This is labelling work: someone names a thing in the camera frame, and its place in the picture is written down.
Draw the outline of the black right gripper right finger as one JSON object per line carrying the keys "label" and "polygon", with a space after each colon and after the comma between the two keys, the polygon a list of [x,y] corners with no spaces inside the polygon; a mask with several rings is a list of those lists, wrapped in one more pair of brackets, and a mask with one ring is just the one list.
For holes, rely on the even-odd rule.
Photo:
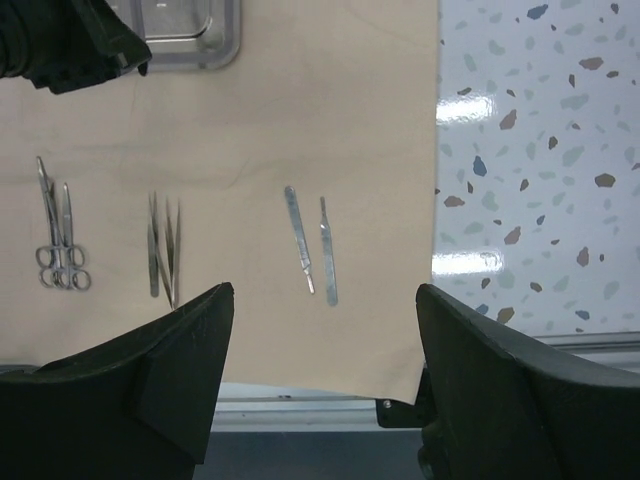
{"label": "black right gripper right finger", "polygon": [[557,350],[439,288],[416,294],[435,414],[428,479],[635,479],[639,377]]}

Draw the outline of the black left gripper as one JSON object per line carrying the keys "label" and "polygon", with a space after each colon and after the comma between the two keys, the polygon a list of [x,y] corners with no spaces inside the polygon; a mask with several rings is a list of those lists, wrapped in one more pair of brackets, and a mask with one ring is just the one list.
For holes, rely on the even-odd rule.
{"label": "black left gripper", "polygon": [[1,77],[60,95],[136,70],[152,53],[106,1],[3,1]]}

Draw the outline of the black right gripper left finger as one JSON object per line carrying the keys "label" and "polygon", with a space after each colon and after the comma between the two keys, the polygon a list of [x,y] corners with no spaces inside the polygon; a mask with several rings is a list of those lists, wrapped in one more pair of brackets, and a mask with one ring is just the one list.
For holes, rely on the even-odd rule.
{"label": "black right gripper left finger", "polygon": [[234,318],[219,284],[42,367],[1,369],[5,479],[190,479],[206,457]]}

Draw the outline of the steel surgical scissors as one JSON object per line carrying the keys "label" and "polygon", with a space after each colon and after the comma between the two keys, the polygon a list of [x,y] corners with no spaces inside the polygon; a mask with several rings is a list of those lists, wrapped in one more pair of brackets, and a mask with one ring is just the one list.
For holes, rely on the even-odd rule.
{"label": "steel surgical scissors", "polygon": [[62,244],[58,226],[54,183],[50,180],[40,156],[36,157],[36,163],[49,236],[49,243],[38,247],[35,253],[36,261],[40,268],[39,281],[45,288],[66,290],[59,283],[59,269],[61,267],[61,253],[59,250]]}
{"label": "steel surgical scissors", "polygon": [[92,279],[84,269],[85,251],[74,241],[74,222],[71,206],[70,190],[63,184],[61,210],[58,213],[58,226],[61,233],[61,267],[59,283],[66,290],[86,292],[90,289]]}

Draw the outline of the steel forceps with rings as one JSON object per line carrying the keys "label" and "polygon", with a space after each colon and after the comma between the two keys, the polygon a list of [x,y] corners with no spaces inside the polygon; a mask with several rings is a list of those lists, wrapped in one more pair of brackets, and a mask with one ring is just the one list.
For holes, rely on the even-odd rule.
{"label": "steel forceps with rings", "polygon": [[39,266],[38,279],[49,289],[84,292],[91,287],[91,276],[84,269],[85,252],[74,241],[74,223],[70,191],[67,183],[62,186],[59,204],[54,181],[46,172],[42,159],[37,158],[38,179],[43,197],[49,230],[49,243],[35,252]]}

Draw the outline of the thin pointed steel tweezers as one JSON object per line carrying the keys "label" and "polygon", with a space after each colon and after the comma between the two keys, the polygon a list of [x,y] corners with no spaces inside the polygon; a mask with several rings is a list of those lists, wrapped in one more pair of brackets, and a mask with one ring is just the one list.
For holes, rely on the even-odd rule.
{"label": "thin pointed steel tweezers", "polygon": [[158,225],[158,264],[159,264],[159,295],[160,288],[164,289],[167,301],[168,297],[165,291],[165,284],[167,283],[166,273],[166,247],[165,247],[165,206],[164,206],[164,219],[160,218],[159,202],[157,196],[157,225]]}

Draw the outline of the steel scalpel handle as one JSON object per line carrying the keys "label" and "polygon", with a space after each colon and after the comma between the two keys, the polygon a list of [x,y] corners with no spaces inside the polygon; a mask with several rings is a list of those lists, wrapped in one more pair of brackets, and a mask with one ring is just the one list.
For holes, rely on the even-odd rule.
{"label": "steel scalpel handle", "polygon": [[286,186],[284,188],[284,196],[289,212],[290,221],[294,231],[301,268],[305,275],[309,292],[311,294],[314,294],[315,286],[312,277],[311,259],[295,189],[292,186]]}
{"label": "steel scalpel handle", "polygon": [[338,304],[338,290],[337,290],[337,282],[336,282],[336,271],[335,271],[335,261],[334,261],[334,254],[333,254],[331,227],[329,224],[327,207],[326,207],[326,199],[324,196],[320,197],[320,208],[321,208],[320,232],[321,232],[321,243],[322,243],[322,250],[323,250],[323,265],[324,265],[324,272],[326,277],[327,303],[329,306],[334,307]]}

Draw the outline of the beige cloth wrap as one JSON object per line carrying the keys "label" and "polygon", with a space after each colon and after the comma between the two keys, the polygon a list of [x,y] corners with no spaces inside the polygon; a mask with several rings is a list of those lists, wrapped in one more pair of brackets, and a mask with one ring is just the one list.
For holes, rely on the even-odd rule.
{"label": "beige cloth wrap", "polygon": [[[149,292],[156,192],[181,206],[181,301],[233,286],[226,381],[412,402],[424,362],[415,294],[431,275],[436,20],[431,1],[247,1],[239,54],[214,72],[63,95],[3,80],[2,362],[43,365],[168,312]],[[37,156],[59,204],[69,186],[86,292],[38,279],[49,236]]]}

